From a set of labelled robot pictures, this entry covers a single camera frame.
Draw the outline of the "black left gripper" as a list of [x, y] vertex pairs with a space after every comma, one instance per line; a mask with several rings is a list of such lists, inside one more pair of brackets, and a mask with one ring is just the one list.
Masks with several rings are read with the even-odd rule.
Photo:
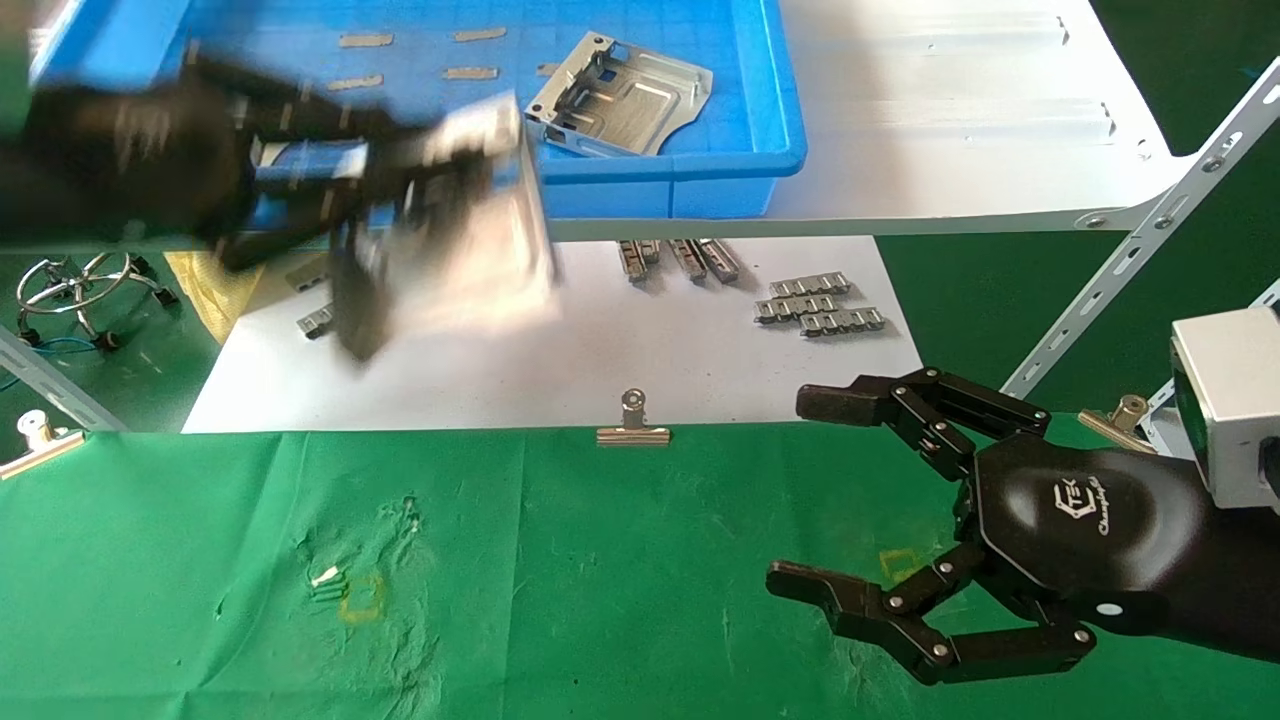
[[474, 149], [447, 147], [444, 119], [402, 120], [383, 102], [344, 100], [233, 60], [191, 60], [188, 83], [138, 92], [46, 86], [29, 105], [29, 233], [116, 240], [140, 225], [220, 238], [218, 260], [232, 273], [325, 236], [330, 328], [352, 363], [367, 364], [390, 336], [378, 231], [360, 213], [292, 213], [265, 231], [229, 234], [255, 210], [253, 147], [349, 143], [365, 155], [346, 178], [470, 179]]

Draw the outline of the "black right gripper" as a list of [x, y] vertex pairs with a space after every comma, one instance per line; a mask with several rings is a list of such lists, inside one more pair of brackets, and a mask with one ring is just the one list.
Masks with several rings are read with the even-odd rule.
[[[805, 384], [796, 414], [888, 427], [946, 480], [972, 477], [978, 544], [957, 544], [892, 588], [787, 561], [765, 574], [771, 594], [819, 609], [833, 635], [882, 648], [923, 685], [1065, 673], [1096, 647], [1079, 621], [1187, 643], [1230, 639], [1233, 612], [1212, 568], [1228, 555], [1192, 462], [1052, 445], [1041, 438], [1046, 410], [933, 366]], [[1000, 442], [975, 455], [965, 428]], [[927, 623], [972, 583], [1032, 625], [947, 635]]]

